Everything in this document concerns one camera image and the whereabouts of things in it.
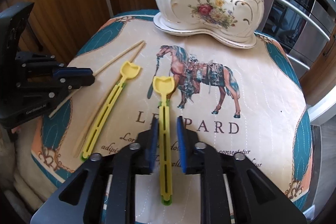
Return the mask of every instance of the oven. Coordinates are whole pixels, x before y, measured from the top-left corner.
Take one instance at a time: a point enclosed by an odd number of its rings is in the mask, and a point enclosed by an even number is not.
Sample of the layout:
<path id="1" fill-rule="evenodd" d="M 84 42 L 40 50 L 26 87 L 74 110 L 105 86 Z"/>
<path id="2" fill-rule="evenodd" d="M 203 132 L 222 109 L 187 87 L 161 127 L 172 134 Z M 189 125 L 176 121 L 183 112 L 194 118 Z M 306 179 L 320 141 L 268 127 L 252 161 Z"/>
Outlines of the oven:
<path id="1" fill-rule="evenodd" d="M 298 78 L 309 70 L 335 27 L 321 0 L 264 0 L 257 29 L 275 38 L 287 53 Z"/>

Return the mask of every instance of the yellow spoon handle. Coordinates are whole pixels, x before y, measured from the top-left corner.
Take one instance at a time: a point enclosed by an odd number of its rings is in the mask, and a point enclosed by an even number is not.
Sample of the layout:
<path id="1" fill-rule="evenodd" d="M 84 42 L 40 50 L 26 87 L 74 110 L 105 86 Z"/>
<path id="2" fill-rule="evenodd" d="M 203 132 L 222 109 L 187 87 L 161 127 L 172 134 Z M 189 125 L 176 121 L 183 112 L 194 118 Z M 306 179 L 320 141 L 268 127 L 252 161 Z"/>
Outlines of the yellow spoon handle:
<path id="1" fill-rule="evenodd" d="M 161 105 L 166 106 L 167 105 L 167 94 L 162 93 L 161 94 Z"/>
<path id="2" fill-rule="evenodd" d="M 171 196 L 173 194 L 169 121 L 169 107 L 166 106 L 166 103 L 164 103 L 164 105 L 159 107 L 159 147 L 160 193 L 162 196 L 162 202 L 165 205 L 171 204 Z"/>
<path id="3" fill-rule="evenodd" d="M 122 90 L 123 90 L 123 83 L 120 81 L 117 85 L 114 86 L 111 93 L 107 97 L 105 103 L 103 104 L 102 108 L 100 109 L 100 112 L 96 117 L 93 126 L 89 132 L 88 138 L 85 142 L 82 156 L 83 159 L 86 160 L 91 155 L 92 150 L 99 137 L 99 134 L 107 120 L 107 117 L 109 116 L 113 108 L 113 105 L 116 102 Z"/>
<path id="4" fill-rule="evenodd" d="M 117 85 L 120 87 L 123 87 L 126 80 L 127 80 L 127 77 L 125 75 L 122 75 L 121 80 L 119 81 L 119 83 L 117 83 Z"/>

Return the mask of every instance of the chopstick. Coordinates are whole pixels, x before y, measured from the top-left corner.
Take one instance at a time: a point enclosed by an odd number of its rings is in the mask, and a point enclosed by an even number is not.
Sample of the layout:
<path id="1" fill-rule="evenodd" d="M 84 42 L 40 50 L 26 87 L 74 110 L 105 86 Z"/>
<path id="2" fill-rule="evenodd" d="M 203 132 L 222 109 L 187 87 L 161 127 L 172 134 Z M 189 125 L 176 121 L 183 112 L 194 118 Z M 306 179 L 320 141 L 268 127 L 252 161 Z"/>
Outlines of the chopstick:
<path id="1" fill-rule="evenodd" d="M 137 55 L 139 54 L 139 52 L 141 51 L 141 49 L 143 48 L 143 46 L 146 44 L 145 41 L 142 41 L 142 43 L 140 44 L 139 49 L 133 54 L 133 56 L 129 59 L 129 62 L 132 63 L 133 60 L 137 57 Z M 120 79 L 121 74 L 120 72 L 118 73 L 117 77 L 114 79 L 114 81 L 111 84 L 111 87 L 105 92 L 104 96 L 102 96 L 101 100 L 99 101 L 99 103 L 96 105 L 94 111 L 91 113 L 91 116 L 89 117 L 89 119 L 87 120 L 87 123 L 85 124 L 85 127 L 83 128 L 83 130 L 81 131 L 81 133 L 78 136 L 77 142 L 73 148 L 72 151 L 72 155 L 73 157 L 77 158 L 79 156 L 80 151 L 82 150 L 83 144 L 85 142 L 88 130 L 93 122 L 93 120 L 95 119 L 95 117 L 97 116 L 98 111 L 100 110 L 102 104 L 106 101 L 107 96 L 110 94 L 111 92 L 111 88 L 113 88 L 116 83 L 118 82 L 118 80 Z"/>
<path id="2" fill-rule="evenodd" d="M 114 57 L 113 59 L 111 59 L 109 62 L 107 62 L 106 64 L 104 64 L 102 67 L 100 67 L 98 70 L 96 70 L 93 73 L 93 76 L 97 76 L 98 74 L 100 74 L 103 70 L 105 70 L 108 66 L 110 66 L 112 63 L 114 63 L 115 61 L 117 61 L 119 58 L 121 58 L 122 56 L 124 56 L 126 53 L 128 53 L 129 51 L 131 51 L 132 49 L 134 49 L 135 47 L 137 47 L 139 44 L 143 43 L 144 40 L 140 40 L 139 42 L 135 43 L 134 45 L 132 45 L 131 47 L 127 48 L 126 50 L 124 50 L 123 52 L 121 52 L 120 54 L 118 54 L 116 57 Z M 74 96 L 81 88 L 77 89 L 77 90 L 73 90 L 68 96 L 65 97 L 65 99 L 63 101 L 60 102 L 60 104 L 55 108 L 55 110 L 53 110 L 50 114 L 49 114 L 49 118 L 51 118 L 53 115 L 55 115 L 55 113 L 62 107 L 62 105 L 64 105 L 66 103 L 66 101 L 68 101 L 72 96 Z"/>

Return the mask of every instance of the yellow spoon head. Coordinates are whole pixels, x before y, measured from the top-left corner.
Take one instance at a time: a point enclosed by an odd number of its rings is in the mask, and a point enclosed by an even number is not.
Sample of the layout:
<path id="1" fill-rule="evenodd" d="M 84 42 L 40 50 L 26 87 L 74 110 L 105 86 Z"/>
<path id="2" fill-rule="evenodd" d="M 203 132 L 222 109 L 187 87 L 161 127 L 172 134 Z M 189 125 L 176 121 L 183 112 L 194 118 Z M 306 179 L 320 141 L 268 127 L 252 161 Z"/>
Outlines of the yellow spoon head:
<path id="1" fill-rule="evenodd" d="M 140 66 L 130 63 L 129 61 L 125 61 L 120 68 L 120 74 L 127 79 L 132 79 L 139 74 L 140 69 Z"/>
<path id="2" fill-rule="evenodd" d="M 166 96 L 174 90 L 175 82 L 173 77 L 155 76 L 153 79 L 153 89 Z"/>

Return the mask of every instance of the blue gripper pad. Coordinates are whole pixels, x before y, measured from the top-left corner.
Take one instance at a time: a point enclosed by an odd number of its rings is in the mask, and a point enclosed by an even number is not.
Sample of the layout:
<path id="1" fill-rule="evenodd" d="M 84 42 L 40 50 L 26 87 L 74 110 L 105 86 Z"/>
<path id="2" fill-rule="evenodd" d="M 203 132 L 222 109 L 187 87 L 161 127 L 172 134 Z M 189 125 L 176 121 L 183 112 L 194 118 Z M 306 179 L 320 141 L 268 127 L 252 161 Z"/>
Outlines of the blue gripper pad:
<path id="1" fill-rule="evenodd" d="M 59 79 L 62 77 L 90 76 L 93 72 L 90 68 L 66 67 L 54 71 L 53 77 Z"/>
<path id="2" fill-rule="evenodd" d="M 184 139 L 184 124 L 182 116 L 177 118 L 177 138 L 178 138 L 178 146 L 179 146 L 179 153 L 180 153 L 180 161 L 183 173 L 186 173 L 187 169 L 187 155 L 186 155 L 186 148 L 185 148 L 185 139 Z"/>
<path id="3" fill-rule="evenodd" d="M 155 166 L 155 159 L 156 159 L 156 147 L 158 143 L 158 136 L 159 136 L 159 121 L 158 119 L 153 119 L 152 120 L 152 143 L 150 146 L 150 150 L 148 151 L 148 158 L 147 160 L 149 161 L 149 169 L 150 172 L 152 173 L 154 170 Z"/>

